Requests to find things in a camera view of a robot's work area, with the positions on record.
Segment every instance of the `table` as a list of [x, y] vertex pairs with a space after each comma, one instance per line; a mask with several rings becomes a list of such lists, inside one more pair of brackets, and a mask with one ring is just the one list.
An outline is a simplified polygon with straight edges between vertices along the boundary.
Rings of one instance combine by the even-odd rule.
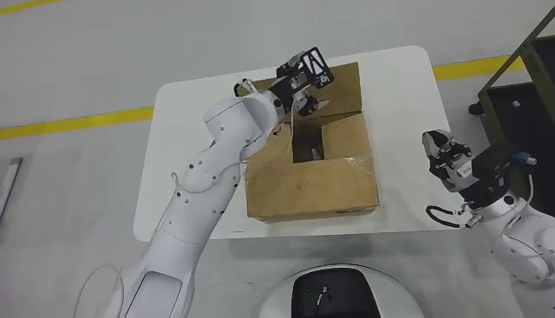
[[[425, 212], [429, 204], [455, 209], [462, 203], [428, 172], [421, 144], [423, 132], [449, 129], [427, 52], [408, 46], [326, 61], [330, 66], [359, 64], [381, 205], [361, 216], [266, 224], [247, 217], [242, 182], [211, 239], [448, 229]], [[135, 211], [134, 235], [140, 241], [150, 240], [173, 195], [171, 172], [182, 172], [188, 159], [212, 141], [203, 113], [232, 96], [234, 84], [245, 77], [275, 77], [275, 68], [175, 82], [158, 92]]]

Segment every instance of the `black panel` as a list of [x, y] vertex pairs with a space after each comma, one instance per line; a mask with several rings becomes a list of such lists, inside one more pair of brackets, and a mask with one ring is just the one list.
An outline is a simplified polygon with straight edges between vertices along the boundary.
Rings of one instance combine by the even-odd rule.
[[[532, 207], [555, 216], [555, 190], [552, 170], [555, 167], [555, 124], [553, 124], [537, 89], [532, 83], [494, 88], [487, 91], [506, 138], [538, 159], [527, 166], [534, 177]], [[517, 101], [520, 106], [514, 107]], [[522, 171], [523, 177], [528, 172]]]
[[541, 37], [532, 42], [539, 59], [544, 64], [552, 81], [555, 81], [555, 36]]
[[357, 269], [321, 269], [300, 276], [295, 281], [291, 318], [321, 317], [381, 317], [372, 290], [362, 272]]

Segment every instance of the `cart wheel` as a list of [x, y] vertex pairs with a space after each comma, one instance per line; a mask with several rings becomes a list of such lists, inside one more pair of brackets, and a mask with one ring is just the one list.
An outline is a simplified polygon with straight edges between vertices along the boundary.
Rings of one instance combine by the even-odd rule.
[[484, 114], [482, 103], [478, 101], [477, 103], [470, 105], [468, 107], [468, 113], [473, 114], [474, 116], [481, 116], [482, 114]]

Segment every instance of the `box opening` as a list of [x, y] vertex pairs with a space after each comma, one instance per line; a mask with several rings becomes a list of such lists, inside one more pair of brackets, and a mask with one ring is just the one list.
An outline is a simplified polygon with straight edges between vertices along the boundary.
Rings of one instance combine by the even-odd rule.
[[325, 159], [322, 128], [315, 122], [295, 122], [292, 148], [293, 163]]

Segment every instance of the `wire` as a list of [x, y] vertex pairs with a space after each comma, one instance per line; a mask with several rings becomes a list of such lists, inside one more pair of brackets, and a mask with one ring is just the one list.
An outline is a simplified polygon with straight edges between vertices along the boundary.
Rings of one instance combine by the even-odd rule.
[[461, 211], [449, 211], [449, 210], [442, 209], [440, 206], [435, 206], [435, 205], [432, 205], [432, 204], [431, 204], [431, 205], [428, 205], [428, 206], [426, 207], [426, 213], [427, 213], [428, 216], [429, 216], [430, 218], [432, 218], [435, 222], [437, 222], [437, 223], [439, 223], [439, 224], [441, 224], [441, 225], [448, 226], [449, 228], [454, 228], [454, 229], [460, 229], [460, 228], [463, 228], [463, 227], [464, 227], [463, 225], [455, 224], [455, 223], [452, 223], [452, 222], [448, 222], [448, 221], [446, 221], [446, 220], [443, 220], [443, 219], [441, 219], [441, 218], [435, 216], [435, 214], [432, 213], [432, 211], [439, 211], [439, 212], [445, 213], [446, 215], [449, 215], [449, 216], [454, 216], [455, 214], [460, 216], [462, 213], [464, 213], [464, 208], [463, 208], [463, 210], [461, 210]]
[[285, 151], [284, 159], [285, 157], [287, 157], [287, 153], [289, 153], [289, 150], [291, 149], [291, 146], [293, 144], [293, 133], [294, 133], [293, 127], [295, 125], [294, 116], [295, 116], [295, 112], [297, 111], [295, 110], [295, 102], [300, 101], [300, 99], [298, 98], [299, 96], [304, 97], [303, 91], [310, 86], [311, 85], [303, 87], [303, 89], [296, 92], [295, 95], [293, 96], [293, 102], [291, 104], [291, 140], [289, 141], [289, 145], [287, 146], [287, 151]]
[[79, 308], [79, 302], [81, 301], [81, 297], [83, 295], [83, 291], [85, 290], [85, 287], [87, 286], [88, 281], [90, 281], [91, 278], [93, 278], [93, 276], [100, 271], [101, 269], [104, 268], [110, 268], [112, 269], [115, 274], [117, 275], [118, 278], [118, 282], [121, 283], [121, 302], [120, 302], [120, 309], [118, 311], [118, 315], [117, 317], [119, 317], [121, 315], [121, 311], [123, 310], [123, 300], [125, 298], [125, 287], [123, 286], [123, 278], [121, 278], [121, 273], [120, 271], [112, 264], [110, 263], [104, 263], [103, 265], [99, 266], [98, 268], [96, 268], [93, 272], [91, 272], [90, 274], [88, 274], [87, 279], [85, 280], [85, 282], [83, 283], [83, 285], [81, 286], [81, 289], [79, 290], [79, 295], [77, 296], [77, 301], [75, 302], [75, 307], [73, 310], [73, 315], [72, 318], [76, 318], [77, 317], [77, 309]]

